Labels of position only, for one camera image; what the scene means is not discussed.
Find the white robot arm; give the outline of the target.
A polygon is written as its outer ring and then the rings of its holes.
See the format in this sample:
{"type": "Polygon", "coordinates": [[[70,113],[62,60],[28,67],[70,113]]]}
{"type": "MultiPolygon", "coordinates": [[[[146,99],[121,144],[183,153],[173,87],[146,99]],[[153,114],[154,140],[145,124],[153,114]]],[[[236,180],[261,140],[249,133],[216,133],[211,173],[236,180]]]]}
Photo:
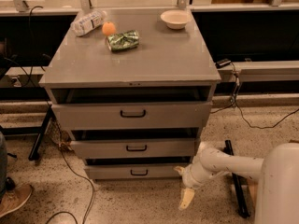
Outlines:
{"type": "Polygon", "coordinates": [[[299,144],[274,147],[265,158],[226,154],[207,142],[197,161],[177,166],[181,175],[180,210],[186,209],[204,183],[228,173],[258,183],[254,224],[299,224],[299,144]]]}

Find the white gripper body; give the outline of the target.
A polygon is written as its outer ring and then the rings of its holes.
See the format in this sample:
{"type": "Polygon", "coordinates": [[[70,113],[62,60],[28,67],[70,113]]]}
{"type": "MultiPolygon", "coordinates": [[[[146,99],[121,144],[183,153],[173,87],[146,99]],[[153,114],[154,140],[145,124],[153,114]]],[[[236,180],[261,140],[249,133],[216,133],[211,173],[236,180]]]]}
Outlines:
{"type": "Polygon", "coordinates": [[[200,162],[188,165],[182,175],[186,188],[199,189],[205,183],[205,170],[200,162]]]}

